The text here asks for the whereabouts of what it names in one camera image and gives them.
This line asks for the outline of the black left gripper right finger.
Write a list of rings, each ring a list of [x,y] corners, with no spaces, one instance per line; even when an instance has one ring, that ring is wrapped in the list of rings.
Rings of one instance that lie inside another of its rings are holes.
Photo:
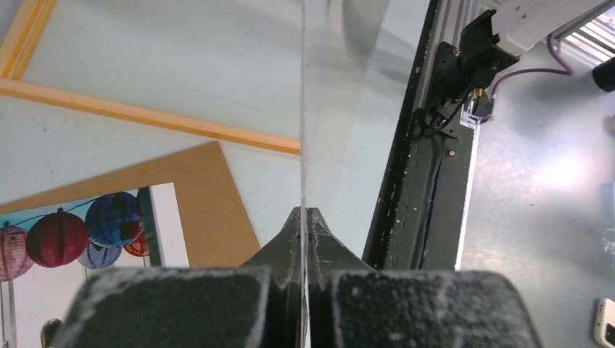
[[[526,305],[503,275],[374,270],[306,211],[313,347],[541,347]]]

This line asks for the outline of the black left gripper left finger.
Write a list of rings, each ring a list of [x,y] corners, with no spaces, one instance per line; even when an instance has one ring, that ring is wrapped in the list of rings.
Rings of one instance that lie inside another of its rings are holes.
[[[74,298],[54,347],[300,347],[300,209],[236,268],[115,268]]]

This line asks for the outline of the printed photo with white border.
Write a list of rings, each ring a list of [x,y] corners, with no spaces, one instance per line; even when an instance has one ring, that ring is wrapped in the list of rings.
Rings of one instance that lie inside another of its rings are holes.
[[[189,264],[172,183],[1,210],[1,345],[42,347],[79,288],[113,268]]]

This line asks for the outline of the clear acrylic sheet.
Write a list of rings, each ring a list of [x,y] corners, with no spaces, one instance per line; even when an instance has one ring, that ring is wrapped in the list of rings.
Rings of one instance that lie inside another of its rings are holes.
[[[301,196],[361,255],[427,1],[302,4]]]

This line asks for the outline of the wooden picture frame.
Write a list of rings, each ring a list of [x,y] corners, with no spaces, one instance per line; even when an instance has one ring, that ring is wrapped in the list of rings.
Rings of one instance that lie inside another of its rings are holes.
[[[79,112],[206,136],[261,149],[300,154],[296,139],[137,107],[56,88],[22,82],[55,1],[22,1],[1,43],[1,95]]]

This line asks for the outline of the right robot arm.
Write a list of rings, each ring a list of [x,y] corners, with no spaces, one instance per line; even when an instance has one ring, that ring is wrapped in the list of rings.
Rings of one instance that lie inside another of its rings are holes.
[[[446,99],[461,99],[474,88],[488,88],[495,76],[565,24],[605,1],[504,1],[473,19],[457,46],[443,43],[453,56],[437,58],[430,88]]]

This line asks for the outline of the brown cardboard backing board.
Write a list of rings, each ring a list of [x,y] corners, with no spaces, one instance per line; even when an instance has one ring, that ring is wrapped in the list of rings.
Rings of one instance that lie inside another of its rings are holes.
[[[1,205],[1,213],[173,183],[189,264],[236,267],[260,250],[217,141],[184,149]]]

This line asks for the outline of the white device on floor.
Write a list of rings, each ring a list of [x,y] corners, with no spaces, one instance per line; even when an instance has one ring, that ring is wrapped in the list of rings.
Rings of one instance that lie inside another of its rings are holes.
[[[608,298],[598,300],[594,339],[605,348],[614,348],[614,301]]]

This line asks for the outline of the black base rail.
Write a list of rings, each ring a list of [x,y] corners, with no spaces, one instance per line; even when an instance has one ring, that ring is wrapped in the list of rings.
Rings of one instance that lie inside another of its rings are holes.
[[[464,207],[471,190],[471,129],[424,137],[437,46],[457,44],[474,17],[474,1],[429,1],[418,48],[369,228],[363,261],[377,270],[454,270],[463,247]]]

